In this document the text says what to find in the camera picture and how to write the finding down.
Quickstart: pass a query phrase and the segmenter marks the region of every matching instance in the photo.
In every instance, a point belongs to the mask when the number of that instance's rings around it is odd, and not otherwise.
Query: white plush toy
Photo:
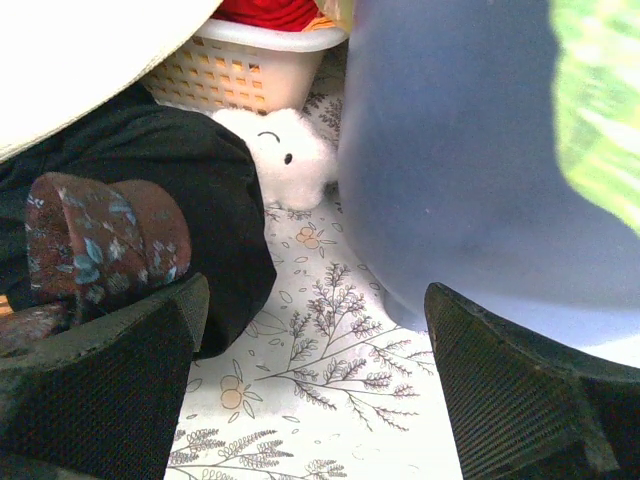
[[[222,109],[212,118],[247,144],[265,207],[311,210],[322,201],[326,185],[337,181],[333,146],[298,111],[284,109],[262,116]]]

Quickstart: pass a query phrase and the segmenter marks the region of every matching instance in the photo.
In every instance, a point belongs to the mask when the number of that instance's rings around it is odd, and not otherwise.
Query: laundry basket
[[[199,110],[301,109],[324,52],[346,38],[339,28],[289,33],[211,19],[142,83],[162,103]]]

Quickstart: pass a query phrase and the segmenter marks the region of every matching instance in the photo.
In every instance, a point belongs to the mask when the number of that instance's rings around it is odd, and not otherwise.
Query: floor
[[[305,113],[337,143],[344,50]],[[396,327],[343,237],[337,192],[267,212],[271,298],[224,355],[191,369],[166,479],[461,478],[429,338]]]

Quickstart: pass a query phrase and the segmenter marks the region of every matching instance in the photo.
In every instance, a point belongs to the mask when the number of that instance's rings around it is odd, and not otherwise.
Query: botanical print
[[[291,346],[286,365],[275,372],[260,365],[268,374],[253,383],[289,381],[295,396],[325,410],[340,408],[343,397],[370,431],[374,429],[372,417],[408,431],[407,417],[418,413],[401,408],[397,401],[419,396],[407,382],[415,368],[433,374],[431,351],[411,349],[408,338],[383,341],[401,329],[385,329],[366,314],[364,294],[347,283],[350,273],[347,265],[331,263],[324,279],[311,285],[314,298],[307,302],[306,311],[294,311],[289,321]],[[352,358],[351,353],[362,347],[367,349],[367,358],[361,353]],[[239,370],[237,360],[233,362]]]
[[[335,460],[324,459],[310,460],[304,472],[287,472],[281,462],[294,455],[280,448],[284,442],[274,438],[278,433],[275,430],[260,430],[233,442],[219,440],[218,433],[219,430],[215,428],[199,429],[191,433],[178,429],[174,450],[169,456],[168,470],[180,472],[189,480],[235,480],[240,477],[234,475],[244,474],[242,478],[247,478],[246,474],[249,472],[262,474],[252,478],[265,478],[264,475],[267,475],[270,480],[329,480],[348,477],[343,465]],[[217,452],[220,460],[207,464],[194,463],[209,452]],[[191,473],[196,469],[198,476]]]

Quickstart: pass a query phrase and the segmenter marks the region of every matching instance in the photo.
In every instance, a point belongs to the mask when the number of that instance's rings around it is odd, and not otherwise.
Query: pant leg
[[[148,180],[174,198],[191,234],[189,275],[200,272],[210,284],[201,356],[221,353],[264,306],[276,276],[249,151],[196,112],[146,103],[104,107],[62,138],[43,170],[105,183]]]

